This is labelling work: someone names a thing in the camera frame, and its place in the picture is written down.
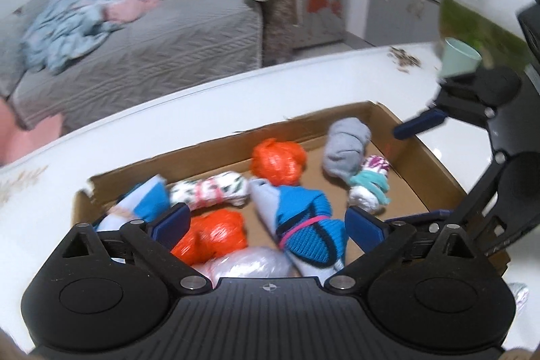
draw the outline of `clear plastic container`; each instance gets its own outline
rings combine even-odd
[[[522,72],[532,60],[517,21],[517,13],[534,0],[442,0],[439,31],[444,41],[454,37],[482,55],[487,68],[507,65]]]

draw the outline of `white table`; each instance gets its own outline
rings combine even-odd
[[[440,66],[431,44],[405,45],[422,61],[398,71],[388,48],[317,57],[236,75],[184,90],[105,118],[0,169],[0,195],[21,172],[47,167],[35,185],[13,190],[0,205],[0,326],[25,350],[33,344],[20,312],[22,293],[70,228],[75,192],[87,178],[166,151],[283,121],[327,107],[371,100],[401,119],[423,109],[437,91]],[[490,160],[487,134],[457,121],[421,136],[469,190]],[[536,347],[540,339],[538,232],[510,249],[509,281],[531,295],[507,347]]]

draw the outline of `floor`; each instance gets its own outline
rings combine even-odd
[[[327,55],[327,54],[337,54],[340,52],[346,52],[346,51],[352,51],[352,50],[353,48],[351,48],[349,45],[346,45],[344,43],[317,45],[311,48],[299,49],[298,51],[295,52],[293,56],[293,60],[309,59],[311,57],[319,57],[321,55]]]

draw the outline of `cardboard box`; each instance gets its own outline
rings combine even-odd
[[[72,222],[92,223],[121,194],[156,174],[166,178],[168,183],[194,177],[206,178],[226,170],[249,176],[253,148],[269,137],[303,145],[308,152],[308,163],[301,184],[306,188],[322,190],[330,201],[333,216],[343,219],[347,208],[348,188],[338,179],[326,178],[322,172],[321,161],[328,128],[335,121],[351,116],[363,121],[372,131],[372,142],[367,147],[366,155],[382,154],[392,165],[388,176],[388,197],[391,203],[379,216],[380,219],[436,209],[454,209],[461,202],[465,191],[431,151],[416,137],[406,141],[394,139],[392,129],[399,124],[398,118],[382,105],[363,102],[321,110],[249,132],[171,151],[93,176],[90,178],[93,185],[92,196],[89,197],[84,191],[79,191],[75,196]],[[213,206],[195,214],[220,207],[223,206]],[[249,245],[275,248],[271,237],[258,219],[253,203],[248,203],[240,211],[244,215]],[[349,240],[346,263],[352,262],[361,254],[361,249]],[[509,258],[502,252],[496,255],[492,262],[503,272]]]

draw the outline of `silver wrapped object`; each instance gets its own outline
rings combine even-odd
[[[526,284],[521,282],[510,282],[508,288],[514,295],[514,300],[516,301],[516,314],[518,314],[527,303],[529,298],[529,288]]]
[[[292,275],[289,258],[268,247],[246,247],[193,268],[210,279],[214,287],[219,278],[286,278]]]

